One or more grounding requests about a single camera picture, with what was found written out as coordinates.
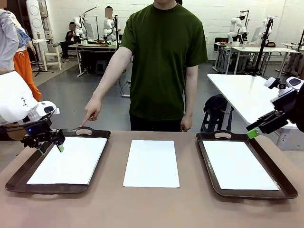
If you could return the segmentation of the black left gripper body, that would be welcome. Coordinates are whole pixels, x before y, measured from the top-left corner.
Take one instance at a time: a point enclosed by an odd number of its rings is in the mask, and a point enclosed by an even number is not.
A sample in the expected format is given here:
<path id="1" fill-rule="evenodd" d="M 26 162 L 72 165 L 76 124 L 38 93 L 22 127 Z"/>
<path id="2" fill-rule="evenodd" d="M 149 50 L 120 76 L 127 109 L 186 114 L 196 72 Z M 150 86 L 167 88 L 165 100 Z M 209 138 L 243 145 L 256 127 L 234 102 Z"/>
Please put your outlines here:
<path id="1" fill-rule="evenodd" d="M 26 131 L 24 138 L 49 137 L 52 133 L 51 125 L 51 120 L 47 118 L 27 123 L 23 125 L 23 129 Z"/>

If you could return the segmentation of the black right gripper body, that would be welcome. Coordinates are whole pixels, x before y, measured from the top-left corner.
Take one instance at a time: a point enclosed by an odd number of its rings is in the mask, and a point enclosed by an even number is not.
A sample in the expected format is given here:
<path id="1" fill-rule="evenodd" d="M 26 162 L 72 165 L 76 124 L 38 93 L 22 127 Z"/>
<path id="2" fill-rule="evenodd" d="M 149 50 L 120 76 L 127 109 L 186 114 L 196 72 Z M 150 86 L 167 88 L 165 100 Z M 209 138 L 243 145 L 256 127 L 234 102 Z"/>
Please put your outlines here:
<path id="1" fill-rule="evenodd" d="M 295 117 L 295 102 L 297 99 L 297 92 L 290 91 L 287 94 L 276 97 L 271 100 L 274 109 L 276 110 L 276 115 L 289 120 L 291 123 L 296 122 Z"/>

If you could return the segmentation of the person's right hand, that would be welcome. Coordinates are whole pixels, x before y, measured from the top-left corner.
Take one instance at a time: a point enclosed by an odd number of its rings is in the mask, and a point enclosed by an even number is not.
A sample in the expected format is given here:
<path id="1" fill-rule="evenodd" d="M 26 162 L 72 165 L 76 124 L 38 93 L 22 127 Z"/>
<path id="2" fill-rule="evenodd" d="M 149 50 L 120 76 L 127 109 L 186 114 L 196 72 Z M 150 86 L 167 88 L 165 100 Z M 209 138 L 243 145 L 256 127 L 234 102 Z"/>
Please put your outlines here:
<path id="1" fill-rule="evenodd" d="M 101 111 L 102 103 L 98 97 L 92 97 L 85 107 L 85 117 L 80 125 L 84 126 L 87 121 L 96 121 Z"/>

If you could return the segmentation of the person's left hand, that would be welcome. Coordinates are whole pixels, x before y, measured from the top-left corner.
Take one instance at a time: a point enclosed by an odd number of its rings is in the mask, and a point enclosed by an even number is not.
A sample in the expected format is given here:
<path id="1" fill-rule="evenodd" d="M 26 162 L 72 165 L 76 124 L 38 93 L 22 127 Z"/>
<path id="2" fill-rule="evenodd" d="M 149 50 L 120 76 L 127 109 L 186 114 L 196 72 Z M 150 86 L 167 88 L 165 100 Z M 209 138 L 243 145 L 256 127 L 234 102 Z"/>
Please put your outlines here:
<path id="1" fill-rule="evenodd" d="M 180 132 L 187 132 L 192 128 L 192 115 L 184 115 L 180 123 Z"/>

